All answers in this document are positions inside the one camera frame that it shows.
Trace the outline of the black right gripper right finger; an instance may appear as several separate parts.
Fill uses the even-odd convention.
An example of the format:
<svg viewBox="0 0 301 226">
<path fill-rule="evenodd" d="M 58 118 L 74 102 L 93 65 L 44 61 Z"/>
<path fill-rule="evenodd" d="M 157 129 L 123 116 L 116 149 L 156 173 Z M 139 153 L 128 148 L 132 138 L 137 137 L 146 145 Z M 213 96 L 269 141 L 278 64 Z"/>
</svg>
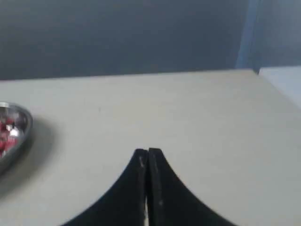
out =
<svg viewBox="0 0 301 226">
<path fill-rule="evenodd" d="M 232 226 L 178 178 L 161 149 L 148 157 L 148 214 L 150 226 Z"/>
</svg>

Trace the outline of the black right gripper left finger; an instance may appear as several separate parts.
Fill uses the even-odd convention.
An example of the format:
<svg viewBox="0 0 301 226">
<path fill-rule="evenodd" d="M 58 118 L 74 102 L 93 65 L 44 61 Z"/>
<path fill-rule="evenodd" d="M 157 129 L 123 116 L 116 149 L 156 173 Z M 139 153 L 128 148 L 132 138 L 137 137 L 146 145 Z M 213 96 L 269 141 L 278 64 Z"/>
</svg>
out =
<svg viewBox="0 0 301 226">
<path fill-rule="evenodd" d="M 143 226 L 148 151 L 136 149 L 112 187 L 65 226 Z"/>
</svg>

